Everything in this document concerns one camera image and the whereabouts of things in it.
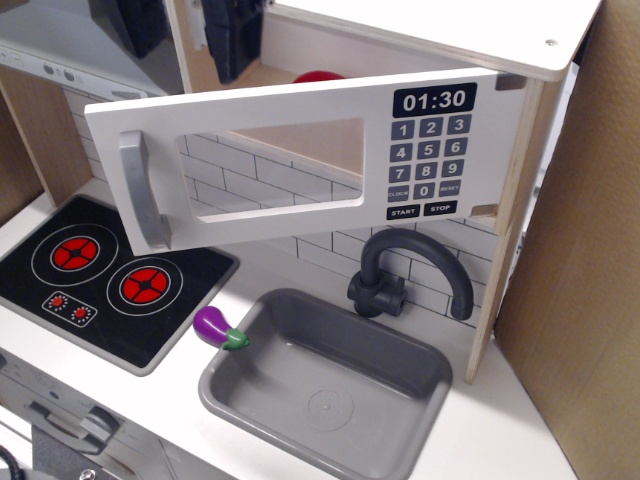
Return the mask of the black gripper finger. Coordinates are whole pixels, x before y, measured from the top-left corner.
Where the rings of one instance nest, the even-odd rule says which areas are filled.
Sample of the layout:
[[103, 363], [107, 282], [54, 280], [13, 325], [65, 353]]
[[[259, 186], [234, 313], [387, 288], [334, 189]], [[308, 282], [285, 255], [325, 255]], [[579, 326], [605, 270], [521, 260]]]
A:
[[202, 2], [205, 37], [218, 79], [238, 79], [261, 53], [264, 1], [207, 0]]
[[142, 59], [168, 37], [168, 23], [162, 1], [90, 1], [92, 20], [115, 42], [137, 59]]

